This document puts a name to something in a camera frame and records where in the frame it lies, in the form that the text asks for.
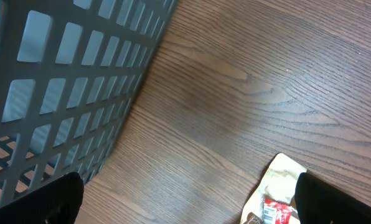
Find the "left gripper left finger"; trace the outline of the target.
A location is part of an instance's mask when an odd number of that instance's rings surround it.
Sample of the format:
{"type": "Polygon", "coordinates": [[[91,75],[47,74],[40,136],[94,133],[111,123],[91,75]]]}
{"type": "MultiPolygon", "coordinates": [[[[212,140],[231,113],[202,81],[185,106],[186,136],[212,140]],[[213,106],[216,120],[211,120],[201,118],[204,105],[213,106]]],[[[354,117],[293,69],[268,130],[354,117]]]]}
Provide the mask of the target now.
{"type": "Polygon", "coordinates": [[[70,172],[0,208],[0,224],[72,224],[83,202],[83,180],[70,172]]]}

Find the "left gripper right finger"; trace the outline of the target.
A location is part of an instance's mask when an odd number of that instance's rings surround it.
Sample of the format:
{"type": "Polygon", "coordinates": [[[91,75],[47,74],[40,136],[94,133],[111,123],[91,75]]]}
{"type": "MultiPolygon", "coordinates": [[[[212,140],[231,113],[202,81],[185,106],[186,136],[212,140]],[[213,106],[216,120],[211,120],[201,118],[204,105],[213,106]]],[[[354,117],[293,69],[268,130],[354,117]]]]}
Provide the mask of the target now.
{"type": "Polygon", "coordinates": [[[310,173],[300,174],[294,195],[301,224],[371,224],[371,207],[310,173]]]}

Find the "red snack bar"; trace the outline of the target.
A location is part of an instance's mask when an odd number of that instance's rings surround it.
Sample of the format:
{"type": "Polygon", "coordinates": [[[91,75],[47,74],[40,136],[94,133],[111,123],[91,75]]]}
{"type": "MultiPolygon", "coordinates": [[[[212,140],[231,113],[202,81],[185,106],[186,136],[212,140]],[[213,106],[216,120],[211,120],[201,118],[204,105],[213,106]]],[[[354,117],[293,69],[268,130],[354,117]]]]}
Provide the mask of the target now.
{"type": "Polygon", "coordinates": [[[292,207],[270,198],[265,198],[263,206],[264,224],[288,224],[292,214],[292,207]]]}

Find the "beige snack pouch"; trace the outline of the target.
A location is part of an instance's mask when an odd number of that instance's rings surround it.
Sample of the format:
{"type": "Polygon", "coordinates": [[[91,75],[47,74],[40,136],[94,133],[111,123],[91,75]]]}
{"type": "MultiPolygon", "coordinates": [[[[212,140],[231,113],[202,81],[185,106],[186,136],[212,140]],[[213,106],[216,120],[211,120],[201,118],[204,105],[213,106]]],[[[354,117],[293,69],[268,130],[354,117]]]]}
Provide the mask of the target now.
{"type": "Polygon", "coordinates": [[[241,224],[263,223],[265,198],[289,205],[293,211],[288,224],[300,224],[294,200],[300,174],[307,169],[283,153],[277,154],[269,164],[260,184],[246,202],[240,219],[241,224]]]}

